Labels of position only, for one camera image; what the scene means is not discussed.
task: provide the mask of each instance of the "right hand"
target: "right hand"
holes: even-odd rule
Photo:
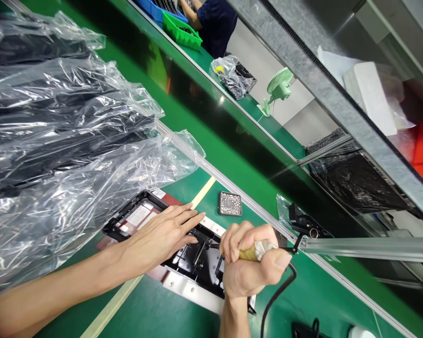
[[[255,241],[264,239],[278,246],[271,225],[255,228],[248,221],[241,225],[232,224],[222,235],[219,251],[225,257],[223,284],[226,298],[249,297],[258,294],[266,285],[279,283],[291,261],[285,250],[269,250],[260,262],[239,258],[240,250],[248,250]]]

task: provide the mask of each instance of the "black bracket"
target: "black bracket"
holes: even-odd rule
[[[332,237],[326,230],[324,230],[312,217],[305,215],[299,210],[295,203],[290,204],[288,207],[288,212],[290,215],[291,228],[298,232],[298,238],[293,247],[283,248],[291,254],[296,254],[298,252],[299,244],[301,244],[302,237],[304,235],[309,236],[312,239],[315,238],[330,238]]]
[[[292,248],[285,247],[282,249],[284,249],[286,252],[289,252],[291,254],[296,254],[298,252],[298,247],[299,247],[299,244],[301,244],[301,240],[303,236],[304,236],[303,234],[299,234],[298,238],[296,239],[296,243]]]

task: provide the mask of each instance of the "yellow tape line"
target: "yellow tape line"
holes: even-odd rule
[[[196,209],[197,205],[202,201],[206,193],[210,190],[213,183],[215,183],[216,179],[212,176],[208,180],[208,182],[202,187],[200,192],[194,197],[194,199],[191,201],[193,203],[193,206],[191,207],[192,210]]]
[[[85,332],[83,332],[80,338],[97,338],[141,279],[142,276],[139,276],[125,282],[113,298],[111,298],[108,304],[105,305],[93,322],[88,326]]]

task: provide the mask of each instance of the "fingernail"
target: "fingernail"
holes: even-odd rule
[[[274,265],[279,269],[285,269],[287,267],[289,261],[290,261],[289,256],[283,254],[283,255],[276,258],[276,260],[274,261]]]

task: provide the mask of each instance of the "green fan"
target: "green fan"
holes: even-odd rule
[[[276,75],[273,76],[266,89],[268,94],[271,95],[269,101],[263,99],[263,105],[257,105],[263,115],[271,115],[271,109],[269,107],[271,102],[277,99],[285,100],[291,95],[290,81],[292,78],[293,73],[287,67],[278,71]]]

